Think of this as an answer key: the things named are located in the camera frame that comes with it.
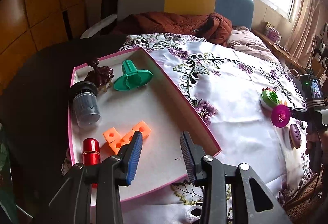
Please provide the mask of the person's right hand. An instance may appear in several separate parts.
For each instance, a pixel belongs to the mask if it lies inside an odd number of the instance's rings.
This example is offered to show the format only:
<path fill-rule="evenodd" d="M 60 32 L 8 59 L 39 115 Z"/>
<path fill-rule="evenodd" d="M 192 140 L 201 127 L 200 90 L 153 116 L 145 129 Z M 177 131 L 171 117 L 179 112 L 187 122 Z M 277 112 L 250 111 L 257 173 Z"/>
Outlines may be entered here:
<path fill-rule="evenodd" d="M 306 151 L 308 155 L 313 147 L 313 144 L 317 141 L 321 142 L 322 149 L 322 162 L 327 164 L 327 153 L 328 153 L 328 135 L 327 131 L 309 132 L 309 128 L 306 129 Z"/>

